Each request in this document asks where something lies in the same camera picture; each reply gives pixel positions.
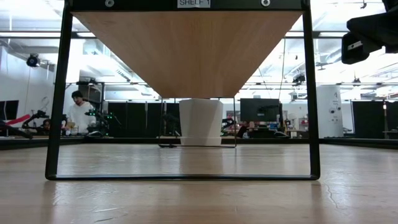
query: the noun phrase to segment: screw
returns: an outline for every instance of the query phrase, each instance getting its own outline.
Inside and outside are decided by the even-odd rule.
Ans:
[[[114,0],[105,0],[106,7],[112,7],[114,5]]]
[[[264,7],[268,7],[271,4],[271,0],[261,0],[261,4]]]

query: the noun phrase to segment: wooden floor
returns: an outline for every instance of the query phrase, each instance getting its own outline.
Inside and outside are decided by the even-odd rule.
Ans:
[[[321,147],[314,182],[49,182],[46,149],[0,151],[0,223],[398,223],[398,151]],[[308,146],[76,145],[60,174],[308,174]]]

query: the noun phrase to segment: black monitor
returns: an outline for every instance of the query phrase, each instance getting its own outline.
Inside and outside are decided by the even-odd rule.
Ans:
[[[3,121],[17,119],[18,103],[18,100],[0,101],[0,119]]]
[[[278,121],[279,99],[241,99],[241,121]]]

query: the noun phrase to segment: white cylinder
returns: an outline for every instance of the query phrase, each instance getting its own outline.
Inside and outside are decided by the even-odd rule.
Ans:
[[[217,100],[180,101],[183,146],[220,146],[223,103]]]
[[[343,137],[340,86],[318,86],[317,104],[319,137]]]

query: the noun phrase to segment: white shirt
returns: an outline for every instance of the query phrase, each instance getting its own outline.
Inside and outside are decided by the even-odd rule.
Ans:
[[[95,116],[85,115],[86,112],[92,109],[94,109],[94,107],[86,101],[84,101],[80,106],[74,104],[69,108],[68,121],[75,123],[75,128],[78,128],[79,133],[88,133],[87,127],[90,124],[96,123]]]

